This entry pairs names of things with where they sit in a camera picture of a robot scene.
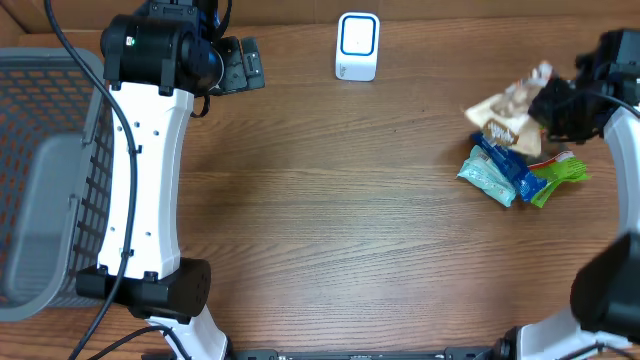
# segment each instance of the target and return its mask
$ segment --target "brown tabletop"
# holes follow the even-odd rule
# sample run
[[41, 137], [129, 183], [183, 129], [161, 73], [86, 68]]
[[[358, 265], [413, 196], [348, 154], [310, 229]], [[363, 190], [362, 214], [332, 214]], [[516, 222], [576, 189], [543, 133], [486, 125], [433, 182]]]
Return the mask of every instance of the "brown tabletop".
[[[606, 145], [573, 146], [590, 181], [544, 209], [505, 209], [456, 179], [474, 130], [462, 112], [541, 60], [573, 76], [600, 33], [639, 22], [383, 22], [371, 83], [335, 79], [335, 25], [231, 29], [258, 38], [267, 87], [213, 98], [190, 121], [178, 204], [183, 256], [212, 266], [218, 326], [239, 349], [428, 350], [491, 345], [566, 306], [576, 271], [616, 234]], [[99, 33], [69, 37], [99, 53]], [[64, 358], [96, 311], [0, 324], [0, 357]], [[82, 357], [145, 325], [112, 308]], [[111, 358], [164, 349], [149, 334]]]

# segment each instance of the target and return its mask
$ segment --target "blue wrapper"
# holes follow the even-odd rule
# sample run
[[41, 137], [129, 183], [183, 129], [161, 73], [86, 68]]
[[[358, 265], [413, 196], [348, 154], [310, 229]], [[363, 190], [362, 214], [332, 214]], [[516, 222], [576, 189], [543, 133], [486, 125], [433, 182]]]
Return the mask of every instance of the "blue wrapper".
[[497, 144], [490, 143], [481, 132], [471, 135], [473, 141], [484, 150], [496, 164], [502, 175], [513, 185], [525, 202], [547, 186], [547, 180], [537, 178], [517, 153]]

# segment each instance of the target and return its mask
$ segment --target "green packet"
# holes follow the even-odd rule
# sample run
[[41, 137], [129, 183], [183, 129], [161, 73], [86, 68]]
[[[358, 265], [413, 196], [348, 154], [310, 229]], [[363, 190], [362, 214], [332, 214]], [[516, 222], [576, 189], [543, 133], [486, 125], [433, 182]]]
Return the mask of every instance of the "green packet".
[[530, 165], [529, 170], [536, 177], [546, 179], [547, 186], [533, 196], [531, 203], [537, 207], [542, 207], [551, 193], [563, 182], [580, 182], [589, 180], [587, 166], [578, 160], [573, 152], [564, 151], [553, 158], [535, 165]]

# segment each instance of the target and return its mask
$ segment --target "plastic packet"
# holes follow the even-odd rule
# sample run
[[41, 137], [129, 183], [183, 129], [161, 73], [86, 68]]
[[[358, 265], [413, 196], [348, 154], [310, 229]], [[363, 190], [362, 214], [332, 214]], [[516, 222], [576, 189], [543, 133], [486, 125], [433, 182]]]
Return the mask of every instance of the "plastic packet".
[[509, 207], [516, 197], [516, 189], [509, 180], [500, 173], [496, 164], [478, 145], [471, 150], [469, 159], [465, 160], [458, 177], [469, 180], [470, 183], [482, 189], [485, 194]]
[[578, 160], [571, 151], [564, 151], [546, 162], [530, 165], [529, 170], [541, 179], [547, 180], [547, 186], [540, 190], [531, 200], [537, 207], [542, 207], [551, 193], [563, 182], [580, 182], [589, 180], [587, 166]]
[[472, 134], [471, 138], [491, 157], [502, 175], [509, 180], [525, 202], [531, 202], [547, 185], [547, 180], [536, 177], [514, 151], [490, 142], [482, 132]]
[[521, 154], [538, 156], [541, 152], [540, 125], [528, 112], [533, 99], [552, 75], [553, 67], [543, 62], [528, 78], [467, 109], [465, 115], [492, 142]]

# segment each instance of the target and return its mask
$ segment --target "light blue packet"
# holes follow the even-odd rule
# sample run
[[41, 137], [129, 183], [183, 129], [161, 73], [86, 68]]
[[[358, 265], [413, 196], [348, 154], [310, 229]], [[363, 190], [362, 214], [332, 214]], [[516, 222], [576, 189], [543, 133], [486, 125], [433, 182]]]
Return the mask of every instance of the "light blue packet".
[[502, 175], [491, 157], [478, 145], [471, 150], [471, 155], [462, 165], [458, 177], [469, 180], [506, 207], [511, 206], [511, 202], [517, 195], [513, 185]]

